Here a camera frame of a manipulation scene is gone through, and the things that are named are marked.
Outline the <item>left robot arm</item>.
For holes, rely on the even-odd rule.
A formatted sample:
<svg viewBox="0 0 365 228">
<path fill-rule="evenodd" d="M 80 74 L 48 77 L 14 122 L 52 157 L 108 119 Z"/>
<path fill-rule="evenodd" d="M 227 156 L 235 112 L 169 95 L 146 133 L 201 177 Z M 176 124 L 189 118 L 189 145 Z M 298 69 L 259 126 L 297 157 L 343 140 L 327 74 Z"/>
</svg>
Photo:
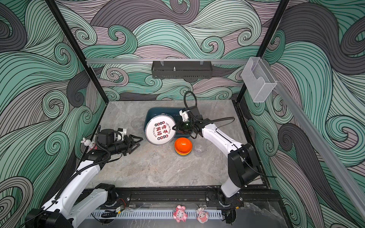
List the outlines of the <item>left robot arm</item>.
<svg viewBox="0 0 365 228">
<path fill-rule="evenodd" d="M 118 194 L 113 184 L 101 183 L 84 199 L 78 199 L 92 179 L 107 163 L 113 161 L 113 155 L 131 154 L 142 141 L 141 137 L 127 135 L 123 128 L 98 129 L 95 140 L 83 139 L 82 144 L 88 146 L 88 151 L 74 174 L 40 209 L 32 209 L 21 227 L 76 228 L 96 208 L 102 205 L 115 206 Z"/>
</svg>

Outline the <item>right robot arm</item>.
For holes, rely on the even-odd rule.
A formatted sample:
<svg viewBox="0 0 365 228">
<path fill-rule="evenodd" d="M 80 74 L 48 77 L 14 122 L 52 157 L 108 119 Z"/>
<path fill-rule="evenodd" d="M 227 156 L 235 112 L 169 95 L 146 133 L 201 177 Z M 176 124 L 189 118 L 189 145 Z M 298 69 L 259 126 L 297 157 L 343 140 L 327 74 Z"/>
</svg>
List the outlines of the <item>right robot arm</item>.
<svg viewBox="0 0 365 228">
<path fill-rule="evenodd" d="M 201 136 L 215 145 L 227 158 L 228 179 L 220 187 L 218 201 L 223 207 L 232 205 L 233 198 L 258 177 L 262 177 L 259 161 L 253 146 L 238 142 L 215 124 L 215 120 L 203 119 L 197 106 L 179 111 L 180 119 L 173 129 L 192 138 Z"/>
</svg>

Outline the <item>orange top bowl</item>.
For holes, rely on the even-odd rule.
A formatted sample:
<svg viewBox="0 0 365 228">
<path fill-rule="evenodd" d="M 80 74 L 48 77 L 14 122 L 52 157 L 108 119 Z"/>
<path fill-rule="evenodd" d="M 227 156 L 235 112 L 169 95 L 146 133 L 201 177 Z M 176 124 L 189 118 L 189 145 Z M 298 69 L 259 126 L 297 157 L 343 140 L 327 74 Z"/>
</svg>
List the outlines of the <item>orange top bowl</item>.
<svg viewBox="0 0 365 228">
<path fill-rule="evenodd" d="M 181 137 L 176 139 L 174 147 L 176 151 L 186 153 L 186 152 L 191 152 L 193 144 L 188 138 Z"/>
</svg>

